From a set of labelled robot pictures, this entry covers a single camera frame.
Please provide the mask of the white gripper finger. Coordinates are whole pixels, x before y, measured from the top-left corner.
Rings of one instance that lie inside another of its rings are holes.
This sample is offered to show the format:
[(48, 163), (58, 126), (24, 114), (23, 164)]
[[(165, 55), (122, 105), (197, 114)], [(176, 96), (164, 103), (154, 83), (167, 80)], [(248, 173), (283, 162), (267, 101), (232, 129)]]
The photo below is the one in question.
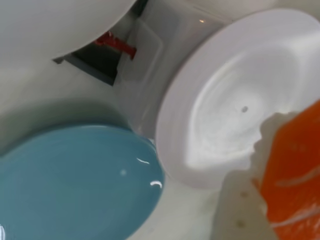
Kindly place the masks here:
[(211, 239), (277, 240), (267, 209), (248, 171), (228, 173), (213, 217)]

